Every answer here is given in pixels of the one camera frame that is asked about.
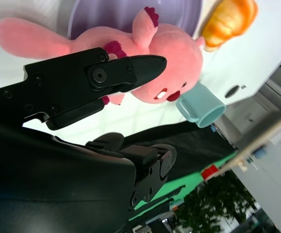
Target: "white wall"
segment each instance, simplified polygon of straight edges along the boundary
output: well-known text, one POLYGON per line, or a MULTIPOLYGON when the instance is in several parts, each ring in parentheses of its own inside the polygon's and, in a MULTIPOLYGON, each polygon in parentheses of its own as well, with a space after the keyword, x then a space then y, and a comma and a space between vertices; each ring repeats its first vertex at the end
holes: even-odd
POLYGON ((258 169, 246 162, 248 171, 233 171, 281 231, 281 143, 267 146, 266 152, 255 162, 258 169))

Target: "pink plush toy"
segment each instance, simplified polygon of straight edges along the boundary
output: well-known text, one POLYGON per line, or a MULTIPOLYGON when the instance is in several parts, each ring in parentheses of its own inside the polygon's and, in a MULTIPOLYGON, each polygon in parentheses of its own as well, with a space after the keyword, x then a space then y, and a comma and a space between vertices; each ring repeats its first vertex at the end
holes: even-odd
MULTIPOLYGON (((142 54, 166 57, 167 67, 155 80, 133 90, 146 103, 174 101, 198 81, 203 57, 204 39, 196 41, 180 28, 158 24, 154 8, 141 10, 132 24, 132 33, 109 27, 96 27, 68 40, 37 24, 19 19, 0 21, 0 46, 16 56, 49 59, 96 47, 104 48, 111 59, 142 54)), ((109 96, 120 104, 124 94, 109 96)))

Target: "bolt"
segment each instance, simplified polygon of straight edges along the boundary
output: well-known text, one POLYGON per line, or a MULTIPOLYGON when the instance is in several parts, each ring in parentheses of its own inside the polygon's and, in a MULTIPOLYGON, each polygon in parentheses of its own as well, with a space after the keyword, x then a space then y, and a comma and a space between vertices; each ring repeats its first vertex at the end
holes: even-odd
POLYGON ((136 205, 136 201, 137 201, 137 194, 136 194, 136 192, 134 192, 132 195, 132 200, 131 200, 131 205, 133 207, 136 205))
POLYGON ((132 69, 131 67, 127 67, 127 72, 128 72, 129 74, 132 74, 132 73, 133 73, 133 69, 132 69))
POLYGON ((106 61, 106 55, 103 53, 98 54, 98 60, 101 62, 106 61))
POLYGON ((107 74, 103 69, 97 68, 93 70, 93 79, 98 83, 104 83, 107 79, 107 74))
POLYGON ((59 107, 58 107, 58 105, 55 104, 55 103, 51 104, 51 105, 49 106, 49 111, 50 111, 50 113, 52 113, 52 114, 57 114, 57 113, 59 113, 59 107))
POLYGON ((33 110, 33 105, 30 103, 25 104, 25 110, 31 112, 33 110))
POLYGON ((41 75, 41 74, 36 74, 35 75, 35 80, 34 80, 34 82, 36 83, 36 84, 41 84, 41 83, 43 83, 43 81, 44 81, 44 78, 43 78, 43 76, 41 75))
POLYGON ((11 99, 13 97, 13 94, 11 91, 6 90, 3 93, 3 97, 5 97, 6 99, 11 99))

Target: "black fabric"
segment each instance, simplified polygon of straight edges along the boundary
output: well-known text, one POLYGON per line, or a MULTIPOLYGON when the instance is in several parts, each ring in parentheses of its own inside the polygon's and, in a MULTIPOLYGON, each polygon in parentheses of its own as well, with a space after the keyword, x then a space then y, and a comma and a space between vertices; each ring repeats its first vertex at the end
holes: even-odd
POLYGON ((185 185, 183 185, 179 188, 176 188, 175 190, 171 191, 170 193, 167 193, 166 195, 161 196, 160 198, 157 198, 157 199, 149 202, 148 204, 145 204, 145 205, 141 206, 140 208, 138 208, 137 210, 135 210, 133 212, 133 214, 130 218, 139 215, 141 212, 151 208, 152 206, 156 205, 157 203, 163 201, 166 198, 171 198, 172 196, 179 194, 183 188, 185 188, 185 185))
POLYGON ((173 198, 164 201, 152 210, 145 212, 143 215, 130 221, 130 226, 135 227, 138 225, 145 225, 150 219, 169 211, 169 203, 174 201, 173 198))
POLYGON ((210 127, 200 129, 188 121, 133 134, 125 138, 123 147, 132 144, 169 144, 176 148, 177 160, 168 173, 168 182, 201 171, 235 151, 228 141, 210 127))
POLYGON ((148 226, 151 228, 152 233, 169 233, 169 230, 160 220, 155 220, 149 223, 148 226))

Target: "red object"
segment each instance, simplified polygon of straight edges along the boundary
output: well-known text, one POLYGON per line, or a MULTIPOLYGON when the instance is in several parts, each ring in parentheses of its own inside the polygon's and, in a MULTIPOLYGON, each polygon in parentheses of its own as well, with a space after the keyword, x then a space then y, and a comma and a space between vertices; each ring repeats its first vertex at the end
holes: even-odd
POLYGON ((219 169, 213 164, 208 168, 205 168, 202 172, 201 175, 205 181, 209 180, 212 178, 217 172, 219 172, 219 169))

